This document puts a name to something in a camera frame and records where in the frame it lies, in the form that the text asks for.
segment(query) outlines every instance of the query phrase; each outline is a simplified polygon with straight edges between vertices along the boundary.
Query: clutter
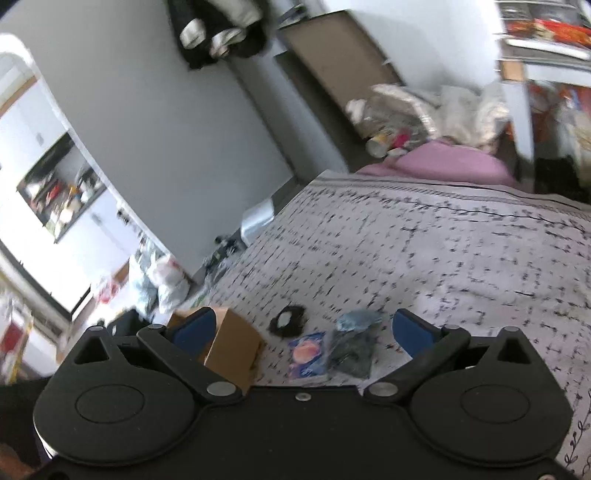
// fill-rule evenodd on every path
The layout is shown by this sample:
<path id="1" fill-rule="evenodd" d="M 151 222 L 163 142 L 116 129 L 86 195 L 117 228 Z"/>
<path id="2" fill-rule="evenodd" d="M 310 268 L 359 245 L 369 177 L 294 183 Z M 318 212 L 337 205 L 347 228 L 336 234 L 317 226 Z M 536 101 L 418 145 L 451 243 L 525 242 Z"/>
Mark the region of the clutter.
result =
<path id="1" fill-rule="evenodd" d="M 333 332 L 330 343 L 329 370 L 355 378 L 369 378 L 376 344 L 371 328 L 363 331 Z"/>
<path id="2" fill-rule="evenodd" d="M 384 158 L 391 150 L 405 147 L 410 139 L 411 131 L 408 128 L 400 128 L 397 131 L 385 129 L 368 140 L 366 149 L 372 157 Z"/>
<path id="3" fill-rule="evenodd" d="M 591 89 L 565 86 L 559 118 L 566 127 L 570 154 L 582 187 L 591 185 Z"/>
<path id="4" fill-rule="evenodd" d="M 304 329 L 306 308 L 301 305 L 289 305 L 279 312 L 269 324 L 269 332 L 280 338 L 300 336 Z"/>
<path id="5" fill-rule="evenodd" d="M 581 60 L 591 58 L 591 30 L 578 25 L 576 10 L 573 17 L 544 20 L 517 20 L 506 22 L 507 33 L 513 38 L 505 39 L 508 45 L 534 50 L 560 53 Z"/>
<path id="6" fill-rule="evenodd" d="M 290 342 L 291 363 L 288 377 L 292 383 L 326 379 L 325 333 L 312 333 Z"/>
<path id="7" fill-rule="evenodd" d="M 17 381 L 34 318 L 12 294 L 0 297 L 0 384 Z"/>
<path id="8" fill-rule="evenodd" d="M 211 338 L 210 311 L 215 313 L 216 331 Z M 207 328 L 200 328 L 193 322 L 204 320 Z M 167 339 L 178 343 L 185 351 L 191 345 L 205 345 L 191 356 L 228 381 L 237 385 L 246 394 L 252 385 L 256 354 L 262 338 L 256 329 L 244 318 L 228 308 L 202 308 L 182 312 L 177 310 L 168 322 Z"/>
<path id="9" fill-rule="evenodd" d="M 393 113 L 401 113 L 409 118 L 419 120 L 428 139 L 433 140 L 441 136 L 436 122 L 436 108 L 433 105 L 397 85 L 374 85 L 372 91 L 382 98 L 384 104 Z"/>
<path id="10" fill-rule="evenodd" d="M 234 266 L 245 250 L 243 242 L 230 236 L 217 236 L 216 245 L 216 251 L 203 261 L 205 283 L 210 288 Z"/>
<path id="11" fill-rule="evenodd" d="M 440 93 L 397 85 L 374 85 L 372 90 L 374 97 L 367 102 L 349 102 L 348 112 L 353 124 L 371 136 L 366 148 L 375 158 L 441 137 L 491 153 L 509 121 L 499 82 L 487 85 L 480 96 L 453 86 L 443 86 Z"/>

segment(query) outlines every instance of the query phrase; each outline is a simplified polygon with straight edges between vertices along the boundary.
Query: trash bag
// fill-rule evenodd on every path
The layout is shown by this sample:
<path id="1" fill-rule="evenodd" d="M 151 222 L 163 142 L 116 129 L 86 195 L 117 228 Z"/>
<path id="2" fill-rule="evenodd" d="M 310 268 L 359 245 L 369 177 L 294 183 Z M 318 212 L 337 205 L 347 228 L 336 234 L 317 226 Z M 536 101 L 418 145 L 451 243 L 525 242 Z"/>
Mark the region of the trash bag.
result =
<path id="1" fill-rule="evenodd" d="M 166 285 L 172 288 L 184 278 L 183 270 L 172 255 L 153 261 L 146 270 L 146 275 L 156 287 Z"/>
<path id="2" fill-rule="evenodd" d="M 440 132 L 460 145 L 475 147 L 478 143 L 474 118 L 478 110 L 478 96 L 461 87 L 441 88 L 441 107 L 438 110 Z"/>
<path id="3" fill-rule="evenodd" d="M 373 328 L 357 332 L 333 332 L 329 352 L 329 370 L 355 378 L 369 378 L 376 344 Z"/>
<path id="4" fill-rule="evenodd" d="M 495 143 L 510 119 L 509 105 L 505 101 L 501 84 L 489 83 L 480 94 L 474 121 L 477 147 L 490 153 L 486 147 Z"/>
<path id="5" fill-rule="evenodd" d="M 135 309 L 142 317 L 148 318 L 158 301 L 158 288 L 143 272 L 140 261 L 139 252 L 129 258 L 128 282 Z"/>
<path id="6" fill-rule="evenodd" d="M 158 310 L 162 314 L 171 313 L 182 304 L 189 294 L 190 285 L 183 278 L 176 285 L 162 284 L 158 287 Z"/>
<path id="7" fill-rule="evenodd" d="M 441 137 L 437 124 L 437 110 L 432 105 L 397 85 L 379 84 L 374 85 L 372 90 L 383 98 L 384 104 L 393 112 L 403 113 L 420 120 L 430 140 Z"/>

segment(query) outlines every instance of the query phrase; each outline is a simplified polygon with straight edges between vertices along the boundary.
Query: white wall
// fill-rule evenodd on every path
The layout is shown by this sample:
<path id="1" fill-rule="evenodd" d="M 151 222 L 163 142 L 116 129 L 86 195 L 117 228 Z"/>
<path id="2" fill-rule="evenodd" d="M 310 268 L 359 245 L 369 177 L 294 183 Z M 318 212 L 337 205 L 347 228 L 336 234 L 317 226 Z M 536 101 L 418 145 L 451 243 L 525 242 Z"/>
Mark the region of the white wall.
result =
<path id="1" fill-rule="evenodd" d="M 350 9 L 411 86 L 481 88 L 497 78 L 494 0 L 323 0 Z"/>
<path id="2" fill-rule="evenodd" d="M 161 0 L 21 0 L 0 31 L 31 50 L 76 134 L 190 273 L 291 177 L 224 64 L 190 72 Z"/>

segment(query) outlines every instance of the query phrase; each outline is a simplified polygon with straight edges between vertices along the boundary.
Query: cardboard box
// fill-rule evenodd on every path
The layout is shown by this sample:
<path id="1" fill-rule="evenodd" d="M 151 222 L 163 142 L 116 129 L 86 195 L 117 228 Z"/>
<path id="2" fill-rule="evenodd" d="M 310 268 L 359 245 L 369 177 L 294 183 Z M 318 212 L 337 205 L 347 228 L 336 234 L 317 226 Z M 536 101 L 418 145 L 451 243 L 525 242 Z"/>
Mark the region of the cardboard box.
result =
<path id="1" fill-rule="evenodd" d="M 263 339 L 249 322 L 231 309 L 211 308 L 216 313 L 216 334 L 196 359 L 240 387 L 245 394 L 254 380 L 256 355 Z M 168 328 L 181 326 L 197 310 L 177 310 Z"/>

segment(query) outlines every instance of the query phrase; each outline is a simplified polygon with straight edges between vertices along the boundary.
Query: red object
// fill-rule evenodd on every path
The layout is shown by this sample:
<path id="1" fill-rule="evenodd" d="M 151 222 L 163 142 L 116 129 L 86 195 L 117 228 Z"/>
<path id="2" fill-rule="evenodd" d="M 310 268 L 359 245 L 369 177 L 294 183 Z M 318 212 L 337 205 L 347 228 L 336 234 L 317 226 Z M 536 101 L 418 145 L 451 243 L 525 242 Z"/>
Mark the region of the red object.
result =
<path id="1" fill-rule="evenodd" d="M 45 202 L 46 204 L 50 203 L 51 201 L 53 201 L 53 199 L 55 199 L 61 192 L 61 182 L 58 181 L 54 187 L 49 191 L 49 193 L 47 194 L 46 198 L 45 198 Z"/>
<path id="2" fill-rule="evenodd" d="M 108 304 L 118 293 L 119 284 L 115 280 L 110 279 L 104 285 L 102 285 L 102 288 L 99 290 L 98 300 L 100 303 Z"/>
<path id="3" fill-rule="evenodd" d="M 395 139 L 394 142 L 392 143 L 392 148 L 402 148 L 406 142 L 408 142 L 410 140 L 410 133 L 408 131 L 405 131 L 401 134 L 399 134 Z"/>
<path id="4" fill-rule="evenodd" d="M 548 28 L 549 30 L 552 30 L 552 31 L 554 31 L 557 28 L 568 28 L 568 29 L 578 30 L 582 33 L 586 33 L 587 35 L 591 35 L 590 28 L 580 27 L 578 25 L 571 25 L 570 23 L 555 22 L 554 20 L 536 20 L 536 21 L 542 23 L 543 26 L 545 26 L 546 28 Z"/>
<path id="5" fill-rule="evenodd" d="M 2 338 L 2 342 L 0 342 L 0 352 L 8 353 L 12 352 L 22 338 L 23 331 L 14 323 L 11 323 L 6 332 L 4 333 L 4 338 Z"/>

